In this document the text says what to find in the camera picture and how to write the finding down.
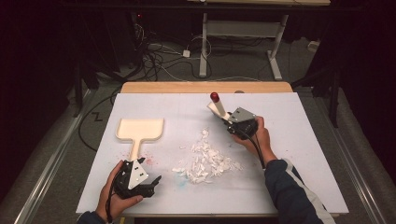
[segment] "wooden table edge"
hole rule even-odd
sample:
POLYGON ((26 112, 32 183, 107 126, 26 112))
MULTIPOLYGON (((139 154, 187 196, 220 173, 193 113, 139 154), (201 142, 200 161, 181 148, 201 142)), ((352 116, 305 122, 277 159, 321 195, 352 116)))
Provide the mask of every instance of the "wooden table edge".
POLYGON ((288 82, 126 82, 121 93, 293 92, 288 82))

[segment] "wooden paddle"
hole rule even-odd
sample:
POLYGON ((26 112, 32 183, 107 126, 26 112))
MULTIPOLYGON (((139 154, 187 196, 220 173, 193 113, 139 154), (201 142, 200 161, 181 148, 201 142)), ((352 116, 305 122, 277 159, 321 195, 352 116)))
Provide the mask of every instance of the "wooden paddle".
POLYGON ((117 137, 125 141, 133 141, 129 161, 138 158, 140 144, 154 141, 163 134, 163 119, 121 119, 117 129, 117 137))

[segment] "paddle handle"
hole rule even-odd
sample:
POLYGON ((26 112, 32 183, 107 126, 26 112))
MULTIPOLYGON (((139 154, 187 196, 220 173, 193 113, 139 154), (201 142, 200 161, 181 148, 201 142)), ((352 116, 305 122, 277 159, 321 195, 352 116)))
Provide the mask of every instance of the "paddle handle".
POLYGON ((132 144, 131 153, 129 153, 129 161, 134 161, 139 158, 139 148, 142 140, 134 140, 132 144))

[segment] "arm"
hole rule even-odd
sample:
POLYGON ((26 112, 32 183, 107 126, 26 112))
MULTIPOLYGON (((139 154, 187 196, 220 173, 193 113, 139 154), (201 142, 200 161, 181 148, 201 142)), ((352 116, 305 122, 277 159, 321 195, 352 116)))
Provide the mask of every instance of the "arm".
MULTIPOLYGON (((265 185, 278 210, 279 223, 334 223, 324 209, 320 199, 301 180, 297 170, 287 160, 278 160, 271 149, 270 135, 264 127, 264 119, 256 118, 258 130, 252 139, 260 146, 265 164, 265 185)), ((256 148, 249 140, 241 140, 233 135, 236 143, 258 156, 256 148)))
MULTIPOLYGON (((107 213, 106 213, 106 202, 108 199, 108 193, 110 192, 111 184, 113 182, 114 177, 117 172, 120 170, 122 166, 122 161, 120 161, 117 166, 111 171, 108 176, 106 184, 103 186, 102 191, 100 193, 99 203, 94 212, 85 212, 78 218, 78 224, 102 224, 107 223, 107 213)), ((122 199, 114 193, 110 197, 110 215, 113 218, 119 217, 121 213, 129 208, 134 206, 137 203, 140 203, 143 200, 143 197, 138 195, 128 199, 122 199)))

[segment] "red cap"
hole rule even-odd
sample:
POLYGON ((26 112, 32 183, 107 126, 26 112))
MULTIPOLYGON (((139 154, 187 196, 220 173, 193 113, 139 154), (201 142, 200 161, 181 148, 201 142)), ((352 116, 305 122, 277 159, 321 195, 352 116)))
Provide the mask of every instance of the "red cap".
POLYGON ((217 92, 210 93, 210 99, 212 99, 213 103, 217 103, 220 100, 217 92))

